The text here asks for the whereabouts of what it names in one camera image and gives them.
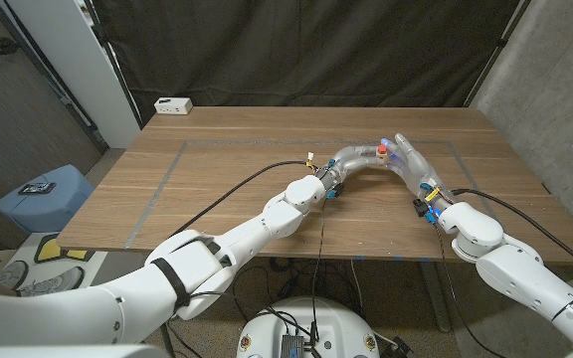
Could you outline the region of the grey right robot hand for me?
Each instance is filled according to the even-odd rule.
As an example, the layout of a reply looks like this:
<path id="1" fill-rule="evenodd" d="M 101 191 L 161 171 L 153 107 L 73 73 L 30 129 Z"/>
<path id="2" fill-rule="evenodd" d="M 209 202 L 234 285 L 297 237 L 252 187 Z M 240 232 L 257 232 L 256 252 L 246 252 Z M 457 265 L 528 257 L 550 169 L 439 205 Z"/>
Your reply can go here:
<path id="1" fill-rule="evenodd" d="M 387 149 L 386 167 L 401 177 L 418 199 L 429 198 L 431 203 L 444 201 L 446 205 L 457 202 L 434 167 L 401 133 L 394 139 L 383 137 L 381 144 Z"/>

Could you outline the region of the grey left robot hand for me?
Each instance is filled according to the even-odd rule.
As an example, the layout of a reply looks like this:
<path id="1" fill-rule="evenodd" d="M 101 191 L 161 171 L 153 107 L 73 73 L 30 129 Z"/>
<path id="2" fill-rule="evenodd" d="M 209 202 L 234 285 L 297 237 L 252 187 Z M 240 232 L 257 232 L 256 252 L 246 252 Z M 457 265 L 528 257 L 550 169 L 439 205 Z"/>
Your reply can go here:
<path id="1" fill-rule="evenodd" d="M 363 168 L 384 165 L 384 158 L 377 155 L 377 146 L 347 146 L 319 168 L 315 177 L 322 183 L 325 197 L 334 199 L 343 192 L 343 182 L 350 174 Z"/>

